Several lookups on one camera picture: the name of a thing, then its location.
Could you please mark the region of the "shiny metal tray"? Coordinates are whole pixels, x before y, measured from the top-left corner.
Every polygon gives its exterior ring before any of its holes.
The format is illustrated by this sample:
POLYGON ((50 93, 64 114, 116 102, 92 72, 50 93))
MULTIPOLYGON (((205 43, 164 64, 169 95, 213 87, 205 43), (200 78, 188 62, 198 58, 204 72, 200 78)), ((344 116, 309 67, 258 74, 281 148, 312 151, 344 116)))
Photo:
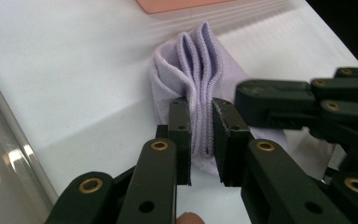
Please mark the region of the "shiny metal tray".
POLYGON ((57 200, 0 91, 0 224, 43 224, 57 200))

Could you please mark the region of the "lilac underwear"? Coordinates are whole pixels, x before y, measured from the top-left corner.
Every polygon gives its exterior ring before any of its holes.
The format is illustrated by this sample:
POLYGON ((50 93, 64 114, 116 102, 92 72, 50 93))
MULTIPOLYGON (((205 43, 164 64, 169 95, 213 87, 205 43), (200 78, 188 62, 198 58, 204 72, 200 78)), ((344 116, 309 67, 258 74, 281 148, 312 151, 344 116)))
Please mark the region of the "lilac underwear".
POLYGON ((186 98, 192 133, 191 161, 216 175, 212 100, 232 103, 237 85, 249 77, 206 21, 159 46, 152 58, 150 77, 157 124, 168 123, 171 100, 186 98))

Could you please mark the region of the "pink perforated plastic basket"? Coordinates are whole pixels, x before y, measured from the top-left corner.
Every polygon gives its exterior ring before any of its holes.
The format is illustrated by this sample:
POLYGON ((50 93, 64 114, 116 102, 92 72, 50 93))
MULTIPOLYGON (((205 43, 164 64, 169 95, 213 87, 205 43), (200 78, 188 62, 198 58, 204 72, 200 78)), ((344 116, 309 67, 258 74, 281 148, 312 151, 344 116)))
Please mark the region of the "pink perforated plastic basket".
POLYGON ((140 7, 148 14, 208 6, 230 1, 233 0, 136 0, 140 7))

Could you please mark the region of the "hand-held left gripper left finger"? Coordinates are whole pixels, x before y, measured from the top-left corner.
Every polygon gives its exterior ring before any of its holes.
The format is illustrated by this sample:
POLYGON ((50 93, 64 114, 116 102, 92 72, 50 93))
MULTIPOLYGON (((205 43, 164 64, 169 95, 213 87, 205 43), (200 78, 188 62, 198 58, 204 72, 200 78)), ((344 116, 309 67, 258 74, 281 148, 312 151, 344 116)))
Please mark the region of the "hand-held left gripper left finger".
POLYGON ((170 102, 168 136, 176 145, 178 185, 191 185, 191 127, 185 97, 170 102))

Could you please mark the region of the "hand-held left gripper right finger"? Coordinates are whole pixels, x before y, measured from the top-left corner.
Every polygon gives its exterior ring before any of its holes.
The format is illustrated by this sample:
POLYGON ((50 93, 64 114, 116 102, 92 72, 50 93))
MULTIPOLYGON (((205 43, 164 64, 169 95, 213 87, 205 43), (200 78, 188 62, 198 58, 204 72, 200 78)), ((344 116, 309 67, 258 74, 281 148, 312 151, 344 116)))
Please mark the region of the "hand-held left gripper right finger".
POLYGON ((240 187, 245 169, 243 151, 250 129, 234 104, 213 98, 213 149, 220 181, 226 187, 240 187))

